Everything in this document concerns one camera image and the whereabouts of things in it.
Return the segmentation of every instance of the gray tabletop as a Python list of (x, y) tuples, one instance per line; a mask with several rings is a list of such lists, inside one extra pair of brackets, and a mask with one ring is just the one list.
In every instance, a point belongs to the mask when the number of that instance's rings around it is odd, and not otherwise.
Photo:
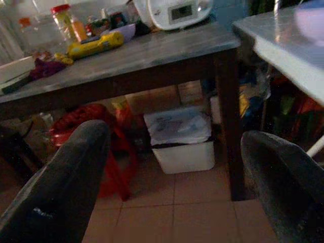
[(254, 51), (261, 58), (324, 105), (324, 47), (299, 32), (294, 8), (247, 17), (234, 22), (234, 28), (255, 40)]
[(0, 103), (229, 50), (239, 45), (234, 34), (218, 23), (148, 34), (134, 38), (118, 49), (76, 61), (51, 77), (33, 81), (12, 94), (0, 96)]

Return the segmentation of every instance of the table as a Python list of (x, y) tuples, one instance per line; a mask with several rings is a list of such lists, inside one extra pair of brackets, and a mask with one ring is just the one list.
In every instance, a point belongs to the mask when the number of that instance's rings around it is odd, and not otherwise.
[(215, 78), (226, 141), (232, 200), (244, 199), (240, 156), (239, 40), (217, 23), (159, 32), (84, 58), (0, 97), (0, 120), (126, 95), (202, 78)]
[[(252, 39), (254, 51), (262, 59), (324, 106), (324, 47), (315, 46), (299, 32), (294, 7), (247, 17), (233, 25), (242, 39)], [(324, 136), (308, 155), (315, 155), (323, 146)]]

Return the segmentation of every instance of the digital display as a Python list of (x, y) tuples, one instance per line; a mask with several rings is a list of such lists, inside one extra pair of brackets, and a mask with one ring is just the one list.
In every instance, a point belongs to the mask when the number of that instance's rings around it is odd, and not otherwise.
[(171, 10), (172, 20), (188, 17), (192, 15), (191, 5), (180, 7), (178, 9)]

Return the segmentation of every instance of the trash can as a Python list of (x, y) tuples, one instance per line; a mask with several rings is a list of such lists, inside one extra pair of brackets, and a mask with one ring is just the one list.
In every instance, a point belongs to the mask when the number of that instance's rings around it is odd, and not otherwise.
[(211, 120), (201, 106), (146, 114), (144, 119), (164, 173), (204, 171), (215, 165)]

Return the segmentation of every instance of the purple bowl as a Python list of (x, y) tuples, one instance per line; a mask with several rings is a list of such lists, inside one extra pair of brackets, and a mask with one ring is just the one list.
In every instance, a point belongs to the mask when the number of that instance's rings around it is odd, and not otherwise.
[(295, 20), (300, 32), (317, 46), (324, 46), (324, 1), (301, 4), (295, 10)]
[(120, 32), (124, 36), (124, 43), (129, 42), (135, 35), (135, 24), (128, 24), (123, 27), (113, 29), (113, 30), (106, 30), (100, 34), (103, 36), (105, 34)]

